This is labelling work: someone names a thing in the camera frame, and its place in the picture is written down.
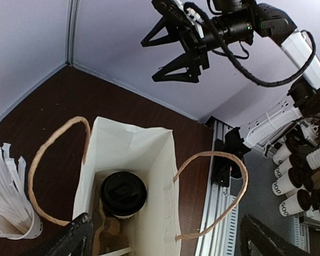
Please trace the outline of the cardboard cup carrier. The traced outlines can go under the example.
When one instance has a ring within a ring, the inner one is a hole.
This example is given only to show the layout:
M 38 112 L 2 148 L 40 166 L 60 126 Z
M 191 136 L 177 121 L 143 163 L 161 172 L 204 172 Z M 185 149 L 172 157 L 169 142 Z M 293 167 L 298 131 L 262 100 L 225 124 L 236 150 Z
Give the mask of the cardboard cup carrier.
M 99 200 L 99 213 L 102 218 L 102 224 L 94 233 L 93 255 L 117 251 L 117 239 L 119 238 L 121 229 L 120 222 L 116 218 L 105 215 L 101 200 Z

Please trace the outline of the single white straw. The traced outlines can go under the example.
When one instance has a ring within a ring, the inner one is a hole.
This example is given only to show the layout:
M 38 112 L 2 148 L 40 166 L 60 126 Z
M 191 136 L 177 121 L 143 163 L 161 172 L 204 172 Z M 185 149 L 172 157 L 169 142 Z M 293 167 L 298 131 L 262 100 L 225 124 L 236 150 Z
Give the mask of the single white straw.
M 127 248 L 120 249 L 120 250 L 117 250 L 117 251 L 112 251 L 112 252 L 109 252 L 109 253 L 102 254 L 101 256 L 122 256 L 122 255 L 125 255 L 125 254 L 128 254 L 128 253 L 131 253 L 131 252 L 133 252 L 133 248 L 127 247 Z

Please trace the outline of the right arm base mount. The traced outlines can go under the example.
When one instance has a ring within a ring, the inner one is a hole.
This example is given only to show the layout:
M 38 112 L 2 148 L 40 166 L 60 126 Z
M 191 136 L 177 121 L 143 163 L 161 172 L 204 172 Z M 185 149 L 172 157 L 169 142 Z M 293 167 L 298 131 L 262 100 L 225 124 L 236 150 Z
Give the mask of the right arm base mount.
M 244 139 L 240 136 L 239 130 L 240 127 L 236 127 L 227 132 L 224 141 L 216 139 L 214 151 L 233 154 L 244 161 L 244 155 L 250 152 L 251 149 L 244 144 Z M 229 187 L 230 177 L 235 179 L 242 178 L 238 165 L 228 158 L 214 156 L 212 167 L 213 183 L 221 187 Z

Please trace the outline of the white paper coffee cup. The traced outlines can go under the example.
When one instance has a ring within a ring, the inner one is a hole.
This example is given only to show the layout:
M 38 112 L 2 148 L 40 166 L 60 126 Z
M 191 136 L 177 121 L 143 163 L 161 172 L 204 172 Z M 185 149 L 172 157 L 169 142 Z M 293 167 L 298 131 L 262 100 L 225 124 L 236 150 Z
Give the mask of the white paper coffee cup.
M 106 214 L 106 216 L 109 217 L 114 217 L 120 220 L 126 220 L 126 219 L 130 219 L 132 218 L 134 215 L 137 214 L 137 212 L 133 212 L 133 213 L 113 213 L 112 211 L 108 210 L 108 209 L 104 209 L 103 212 Z

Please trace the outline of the black plastic cup lid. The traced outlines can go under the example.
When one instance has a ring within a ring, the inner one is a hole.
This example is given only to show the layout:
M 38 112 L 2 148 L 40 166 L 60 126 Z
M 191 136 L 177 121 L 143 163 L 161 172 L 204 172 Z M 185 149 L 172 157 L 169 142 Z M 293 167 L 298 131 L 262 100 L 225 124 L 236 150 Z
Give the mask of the black plastic cup lid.
M 115 172 L 107 176 L 100 187 L 103 209 L 113 213 L 138 212 L 147 199 L 144 182 L 131 172 Z

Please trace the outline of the brown paper bag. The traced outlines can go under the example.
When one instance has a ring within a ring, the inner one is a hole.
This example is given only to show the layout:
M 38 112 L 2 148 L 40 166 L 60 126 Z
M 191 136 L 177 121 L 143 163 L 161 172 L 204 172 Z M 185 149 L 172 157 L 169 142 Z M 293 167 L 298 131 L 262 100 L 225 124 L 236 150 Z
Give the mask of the brown paper bag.
M 83 150 L 83 157 L 82 157 L 82 163 L 85 163 L 86 161 L 86 155 L 87 155 L 87 150 L 89 147 L 89 142 L 90 142 L 90 136 L 91 136 L 91 128 L 89 125 L 89 122 L 87 121 L 87 119 L 85 117 L 82 116 L 76 116 L 73 117 L 71 119 L 69 119 L 66 123 L 64 123 L 63 126 L 61 126 L 60 128 L 58 128 L 49 138 L 48 140 L 40 146 L 39 150 L 37 151 L 29 172 L 28 172 L 28 195 L 31 201 L 31 204 L 33 206 L 33 208 L 36 210 L 36 212 L 42 216 L 43 218 L 45 218 L 46 220 L 60 225 L 60 226 L 66 226 L 67 224 L 69 224 L 68 221 L 63 221 L 63 220 L 59 220 L 56 219 L 50 215 L 48 215 L 46 212 L 44 212 L 41 207 L 38 205 L 37 199 L 35 197 L 34 191 L 33 191 L 33 182 L 34 182 L 34 175 L 36 172 L 36 169 L 38 167 L 38 164 L 41 160 L 41 158 L 43 157 L 44 153 L 46 152 L 46 150 L 48 149 L 48 147 L 52 144 L 54 144 L 54 142 L 56 141 L 56 139 L 58 137 L 60 137 L 62 134 L 64 134 L 66 131 L 68 131 L 68 129 L 73 126 L 76 123 L 83 123 L 85 126 L 85 132 L 86 132 L 86 139 L 85 139 L 85 146 L 84 146 L 84 150 Z M 182 234 L 182 235 L 178 235 L 175 237 L 176 241 L 179 240 L 191 240 L 191 239 L 196 239 L 199 237 L 202 237 L 206 234 L 208 234 L 213 228 L 215 228 L 215 226 L 217 224 L 219 224 L 241 201 L 241 199 L 243 198 L 248 184 L 249 184 L 249 174 L 248 171 L 244 165 L 244 163 L 235 155 L 230 154 L 230 153 L 225 153 L 225 152 L 220 152 L 220 151 L 203 151 L 201 153 L 197 153 L 192 155 L 192 157 L 188 158 L 183 164 L 182 166 L 179 168 L 177 174 L 174 176 L 173 181 L 177 181 L 180 174 L 185 170 L 185 168 L 196 158 L 198 157 L 212 157 L 212 156 L 218 156 L 218 157 L 224 157 L 228 160 L 233 161 L 235 164 L 238 165 L 238 167 L 240 168 L 242 177 L 243 177 L 243 185 L 241 190 L 239 191 L 237 197 L 235 198 L 235 200 L 230 204 L 230 206 L 215 220 L 215 222 L 213 224 L 211 224 L 209 227 L 207 227 L 206 229 L 204 229 L 202 232 L 200 233 L 192 233 L 192 234 Z M 145 185 L 142 181 L 135 181 L 135 182 L 131 182 L 130 185 L 127 185 L 127 191 L 125 196 L 134 196 L 134 195 L 138 195 L 139 197 L 137 198 L 137 201 L 135 203 L 136 206 L 143 206 L 144 205 L 144 199 L 147 198 L 147 192 L 146 192 L 146 188 Z

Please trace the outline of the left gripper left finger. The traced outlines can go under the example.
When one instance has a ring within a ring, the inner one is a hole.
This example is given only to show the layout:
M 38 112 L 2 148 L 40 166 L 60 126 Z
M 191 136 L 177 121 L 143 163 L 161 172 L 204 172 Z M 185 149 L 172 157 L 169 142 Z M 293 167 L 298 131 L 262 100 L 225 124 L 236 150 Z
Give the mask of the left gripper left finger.
M 82 213 L 41 249 L 41 255 L 92 255 L 93 223 Z

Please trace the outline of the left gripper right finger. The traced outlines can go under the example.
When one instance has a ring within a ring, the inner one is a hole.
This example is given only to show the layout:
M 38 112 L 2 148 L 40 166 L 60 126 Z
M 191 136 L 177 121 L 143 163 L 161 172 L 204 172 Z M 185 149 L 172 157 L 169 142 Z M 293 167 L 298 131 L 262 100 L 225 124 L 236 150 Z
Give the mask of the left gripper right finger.
M 248 214 L 242 218 L 239 234 L 241 255 L 309 255 Z

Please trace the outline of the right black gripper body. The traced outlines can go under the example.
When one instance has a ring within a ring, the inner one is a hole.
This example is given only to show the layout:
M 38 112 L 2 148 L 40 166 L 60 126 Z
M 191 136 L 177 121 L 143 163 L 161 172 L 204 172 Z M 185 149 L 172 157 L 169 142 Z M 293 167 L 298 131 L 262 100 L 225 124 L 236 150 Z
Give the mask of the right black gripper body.
M 210 67 L 206 44 L 194 27 L 180 27 L 180 43 L 195 66 L 202 67 L 203 70 Z

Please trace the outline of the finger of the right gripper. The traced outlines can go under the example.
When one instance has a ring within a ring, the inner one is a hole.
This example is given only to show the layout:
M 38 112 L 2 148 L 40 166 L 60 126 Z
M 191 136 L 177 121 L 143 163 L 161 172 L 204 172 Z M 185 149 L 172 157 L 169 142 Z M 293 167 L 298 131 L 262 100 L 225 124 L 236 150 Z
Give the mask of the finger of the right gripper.
M 157 37 L 162 30 L 167 32 L 166 35 Z M 142 47 L 159 46 L 180 41 L 178 26 L 172 23 L 169 19 L 162 17 L 153 29 L 141 41 Z
M 174 60 L 160 68 L 152 75 L 154 82 L 186 82 L 198 83 L 201 60 L 194 58 L 189 53 L 183 53 Z

